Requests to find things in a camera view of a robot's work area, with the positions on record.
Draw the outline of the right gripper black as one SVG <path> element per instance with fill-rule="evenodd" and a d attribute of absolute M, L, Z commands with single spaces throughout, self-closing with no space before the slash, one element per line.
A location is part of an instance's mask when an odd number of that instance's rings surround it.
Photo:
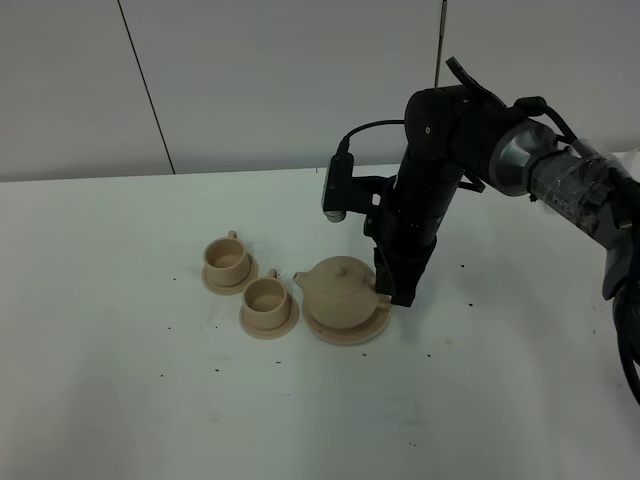
<path fill-rule="evenodd" d="M 408 145 L 395 183 L 384 187 L 365 232 L 376 244 L 376 292 L 410 307 L 462 176 L 488 181 L 492 152 L 510 130 L 510 108 L 461 85 L 426 89 L 411 96 L 404 127 Z"/>

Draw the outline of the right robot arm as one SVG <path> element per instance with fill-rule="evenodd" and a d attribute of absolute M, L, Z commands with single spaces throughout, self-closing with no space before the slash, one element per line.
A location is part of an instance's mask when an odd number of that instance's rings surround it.
<path fill-rule="evenodd" d="M 639 185 L 614 158 L 579 142 L 539 97 L 507 106 L 466 86 L 415 93 L 399 171 L 367 218 L 376 288 L 413 302 L 436 235 L 463 177 L 541 201 L 606 252 L 603 295 L 614 303 L 621 360 L 639 359 Z"/>

